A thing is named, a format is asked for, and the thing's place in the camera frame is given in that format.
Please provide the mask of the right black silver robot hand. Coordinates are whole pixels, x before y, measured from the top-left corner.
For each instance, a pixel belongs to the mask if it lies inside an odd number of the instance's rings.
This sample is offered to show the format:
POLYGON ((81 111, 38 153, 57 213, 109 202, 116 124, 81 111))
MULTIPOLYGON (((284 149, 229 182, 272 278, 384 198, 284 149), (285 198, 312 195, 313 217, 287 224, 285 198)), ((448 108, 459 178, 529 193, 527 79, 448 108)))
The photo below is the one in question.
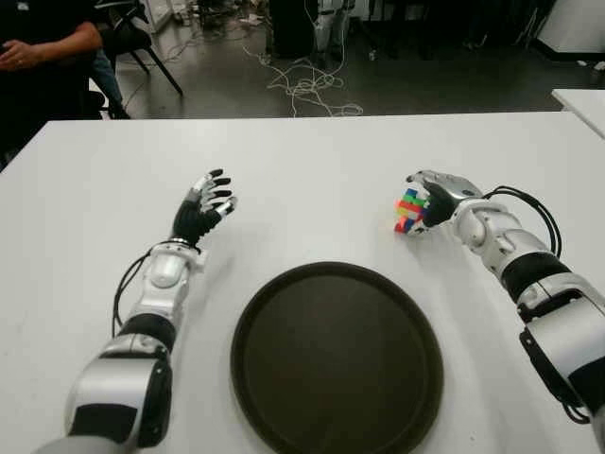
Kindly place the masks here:
POLYGON ((469 180, 434 170, 420 170, 407 176, 406 182, 417 183, 428 192, 428 205, 421 221, 425 229, 449 220, 462 201, 484 196, 469 180))

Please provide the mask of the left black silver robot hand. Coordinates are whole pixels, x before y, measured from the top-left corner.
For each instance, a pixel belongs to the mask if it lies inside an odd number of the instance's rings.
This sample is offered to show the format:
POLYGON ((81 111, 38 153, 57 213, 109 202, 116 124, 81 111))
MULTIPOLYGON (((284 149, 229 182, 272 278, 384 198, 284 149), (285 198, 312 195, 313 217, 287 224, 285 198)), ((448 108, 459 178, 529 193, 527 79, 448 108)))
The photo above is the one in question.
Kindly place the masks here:
POLYGON ((188 190, 174 217, 170 239, 195 247, 236 208, 237 197, 228 188, 222 168, 202 175, 188 190))

